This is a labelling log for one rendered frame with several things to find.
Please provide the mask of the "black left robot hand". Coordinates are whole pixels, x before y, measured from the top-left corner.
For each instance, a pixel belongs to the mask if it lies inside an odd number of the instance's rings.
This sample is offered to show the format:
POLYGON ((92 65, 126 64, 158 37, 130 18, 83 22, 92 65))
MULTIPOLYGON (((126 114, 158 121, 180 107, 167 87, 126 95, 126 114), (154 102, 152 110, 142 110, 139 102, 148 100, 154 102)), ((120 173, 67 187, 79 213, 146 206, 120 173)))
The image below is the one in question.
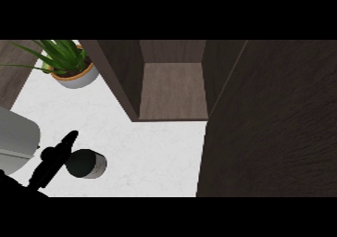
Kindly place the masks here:
POLYGON ((70 158, 71 147, 77 136, 79 132, 71 131, 56 146, 50 146, 43 150, 40 154, 42 163, 33 171, 28 186, 24 186, 0 169, 0 198, 48 198, 39 192, 39 189, 48 186, 70 158))

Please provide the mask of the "dark green wine bottle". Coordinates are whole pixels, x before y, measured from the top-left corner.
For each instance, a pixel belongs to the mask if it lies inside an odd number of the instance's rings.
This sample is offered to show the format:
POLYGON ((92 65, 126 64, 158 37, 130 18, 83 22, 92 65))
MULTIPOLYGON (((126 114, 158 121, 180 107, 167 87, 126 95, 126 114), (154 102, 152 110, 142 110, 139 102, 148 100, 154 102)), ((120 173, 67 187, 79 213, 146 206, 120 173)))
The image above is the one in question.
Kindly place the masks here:
POLYGON ((105 156, 90 149, 80 149, 71 153, 65 169, 76 178, 98 179, 107 169, 105 156))

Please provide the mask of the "dark wooden open cabinet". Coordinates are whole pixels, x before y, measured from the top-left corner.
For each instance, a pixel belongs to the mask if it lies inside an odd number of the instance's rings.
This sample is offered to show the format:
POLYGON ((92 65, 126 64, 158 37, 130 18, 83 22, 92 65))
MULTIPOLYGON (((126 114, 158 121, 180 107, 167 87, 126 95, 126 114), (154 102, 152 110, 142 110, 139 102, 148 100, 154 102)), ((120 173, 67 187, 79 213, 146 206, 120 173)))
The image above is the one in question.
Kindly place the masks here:
POLYGON ((83 40, 105 84, 135 122, 205 121, 244 40, 83 40))

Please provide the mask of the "dark brown cabinet door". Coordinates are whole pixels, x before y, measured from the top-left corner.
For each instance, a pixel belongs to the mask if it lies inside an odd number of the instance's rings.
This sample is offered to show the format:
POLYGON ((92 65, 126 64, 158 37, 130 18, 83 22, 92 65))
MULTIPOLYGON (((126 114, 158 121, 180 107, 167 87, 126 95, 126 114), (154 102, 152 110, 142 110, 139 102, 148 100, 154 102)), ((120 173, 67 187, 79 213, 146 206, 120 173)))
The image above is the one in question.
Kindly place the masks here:
POLYGON ((248 41, 205 127, 201 197, 337 197, 337 40, 248 41))

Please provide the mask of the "brown wooden panel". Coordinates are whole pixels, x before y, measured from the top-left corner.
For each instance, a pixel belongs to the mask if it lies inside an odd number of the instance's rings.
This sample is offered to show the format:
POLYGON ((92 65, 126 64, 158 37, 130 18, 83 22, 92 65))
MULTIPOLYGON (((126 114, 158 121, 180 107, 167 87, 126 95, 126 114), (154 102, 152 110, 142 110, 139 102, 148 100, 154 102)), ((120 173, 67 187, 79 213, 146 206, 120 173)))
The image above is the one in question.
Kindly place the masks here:
POLYGON ((5 109, 12 108, 31 73, 31 69, 20 68, 20 65, 34 66, 39 59, 12 44, 22 45, 37 53, 43 51, 31 40, 0 40, 0 107, 5 109))

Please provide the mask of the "green plant in white pot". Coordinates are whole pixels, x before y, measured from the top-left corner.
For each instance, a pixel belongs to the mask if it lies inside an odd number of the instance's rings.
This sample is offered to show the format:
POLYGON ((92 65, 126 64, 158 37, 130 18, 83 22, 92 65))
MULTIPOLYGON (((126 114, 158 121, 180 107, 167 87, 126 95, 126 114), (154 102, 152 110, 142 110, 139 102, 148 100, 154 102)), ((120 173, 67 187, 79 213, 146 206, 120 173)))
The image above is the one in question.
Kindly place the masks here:
POLYGON ((84 47, 71 40, 33 40, 33 42, 43 49, 43 54, 21 44, 12 43, 12 45, 34 55, 43 61, 43 66, 0 64, 0 67, 39 69, 67 89, 84 88, 99 76, 84 47))

